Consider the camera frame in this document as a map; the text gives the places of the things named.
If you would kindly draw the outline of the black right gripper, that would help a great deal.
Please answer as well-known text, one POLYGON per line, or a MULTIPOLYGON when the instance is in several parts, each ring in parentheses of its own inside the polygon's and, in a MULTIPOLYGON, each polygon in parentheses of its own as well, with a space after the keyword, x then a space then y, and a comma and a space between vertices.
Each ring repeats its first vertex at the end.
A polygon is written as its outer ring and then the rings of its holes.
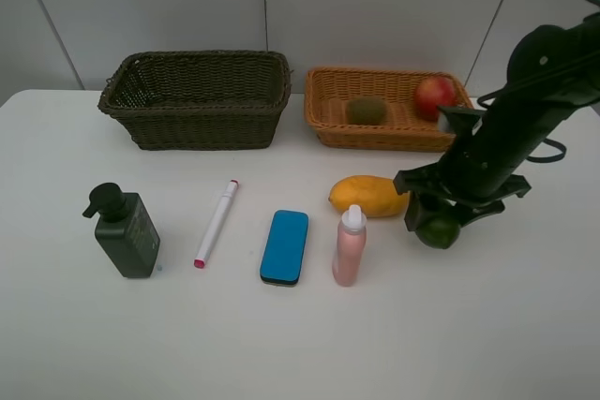
POLYGON ((531 190, 525 177, 515 175, 493 154, 489 141, 478 138, 478 132, 486 128, 484 116, 472 133, 455 134, 438 162, 397 173, 393 180, 397 193, 412 191, 404 217, 408 231, 417 231, 428 221, 427 197, 422 194, 458 202, 452 207, 452 217, 464 228, 503 213, 502 199, 522 198, 531 190))

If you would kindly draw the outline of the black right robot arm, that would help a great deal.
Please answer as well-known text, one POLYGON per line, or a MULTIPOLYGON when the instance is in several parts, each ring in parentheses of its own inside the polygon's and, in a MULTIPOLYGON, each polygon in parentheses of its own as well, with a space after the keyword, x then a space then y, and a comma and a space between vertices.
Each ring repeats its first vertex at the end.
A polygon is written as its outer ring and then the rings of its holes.
POLYGON ((438 108, 451 146, 438 162, 397 173, 397 193, 410 196, 409 231, 438 216, 464 227, 530 191, 517 168, 561 122, 599 101, 599 16, 530 32, 511 55, 506 85, 477 101, 480 110, 438 108))

